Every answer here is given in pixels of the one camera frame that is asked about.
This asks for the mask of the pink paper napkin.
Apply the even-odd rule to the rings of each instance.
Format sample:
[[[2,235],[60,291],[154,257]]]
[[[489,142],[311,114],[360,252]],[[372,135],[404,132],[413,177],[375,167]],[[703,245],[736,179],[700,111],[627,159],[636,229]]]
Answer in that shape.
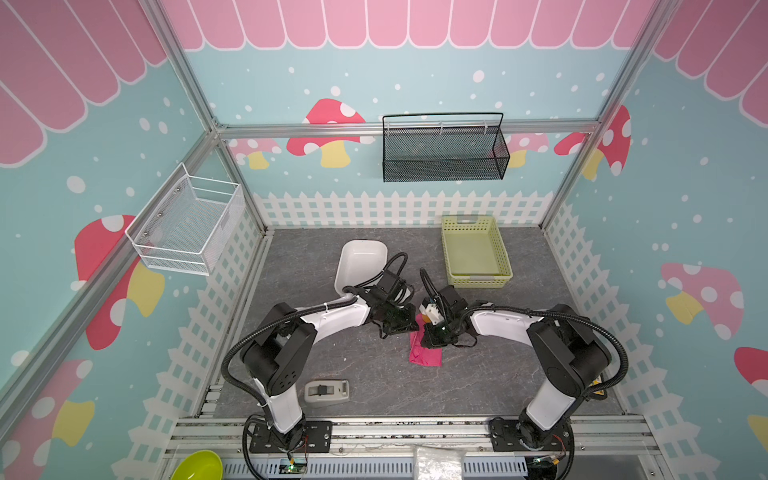
[[[424,338],[425,322],[421,314],[417,314],[415,320],[419,329],[411,332],[409,336],[409,362],[424,367],[441,367],[442,350],[429,349],[421,345],[421,341]]]

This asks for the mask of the white plastic tub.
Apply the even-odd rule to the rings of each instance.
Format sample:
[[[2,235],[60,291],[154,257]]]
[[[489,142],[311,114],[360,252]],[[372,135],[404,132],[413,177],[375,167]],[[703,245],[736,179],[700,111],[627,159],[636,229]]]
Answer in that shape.
[[[334,289],[344,295],[346,286],[354,286],[380,273],[388,260],[387,246],[377,240],[351,240],[342,250],[334,280]]]

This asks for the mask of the green perforated plastic basket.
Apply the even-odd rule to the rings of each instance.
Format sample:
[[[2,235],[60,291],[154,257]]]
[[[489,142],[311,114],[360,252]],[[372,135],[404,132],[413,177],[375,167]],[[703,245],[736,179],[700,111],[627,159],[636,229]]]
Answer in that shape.
[[[508,253],[493,216],[443,216],[441,239],[450,285],[499,289],[513,278]]]

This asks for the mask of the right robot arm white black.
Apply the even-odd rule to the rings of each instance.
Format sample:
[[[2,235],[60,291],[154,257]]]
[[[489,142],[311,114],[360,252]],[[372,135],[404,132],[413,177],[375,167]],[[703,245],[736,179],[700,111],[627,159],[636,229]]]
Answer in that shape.
[[[492,302],[468,303],[448,285],[439,290],[422,268],[420,278],[426,299],[421,346],[428,349],[464,345],[467,334],[498,337],[533,349],[545,380],[515,421],[489,422],[496,451],[540,451],[570,426],[579,406],[619,384],[629,369],[628,353],[606,328],[558,304],[548,310],[531,310]]]

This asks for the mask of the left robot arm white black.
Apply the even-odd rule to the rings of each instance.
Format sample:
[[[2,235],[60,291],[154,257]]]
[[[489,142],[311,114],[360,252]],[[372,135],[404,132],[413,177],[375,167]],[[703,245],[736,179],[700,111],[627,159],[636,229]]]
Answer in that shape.
[[[314,344],[350,328],[372,324],[379,338],[419,330],[412,303],[415,288],[402,277],[408,255],[399,252],[368,280],[342,288],[339,299],[303,309],[273,306],[256,330],[225,354],[220,374],[253,397],[261,414],[249,417],[245,451],[266,448],[292,454],[310,446],[311,429],[295,387]]]

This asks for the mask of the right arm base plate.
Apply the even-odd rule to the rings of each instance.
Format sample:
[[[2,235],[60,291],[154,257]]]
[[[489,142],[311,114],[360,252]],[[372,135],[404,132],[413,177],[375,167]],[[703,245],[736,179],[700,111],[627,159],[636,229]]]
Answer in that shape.
[[[572,428],[566,420],[546,430],[528,418],[494,417],[488,422],[488,429],[495,452],[566,452],[573,440]]]

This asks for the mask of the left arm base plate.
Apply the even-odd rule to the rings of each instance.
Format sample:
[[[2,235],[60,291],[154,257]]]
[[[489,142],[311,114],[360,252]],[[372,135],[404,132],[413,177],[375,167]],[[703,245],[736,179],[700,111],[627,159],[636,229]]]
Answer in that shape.
[[[328,453],[333,424],[301,420],[286,433],[257,421],[245,431],[249,453]]]

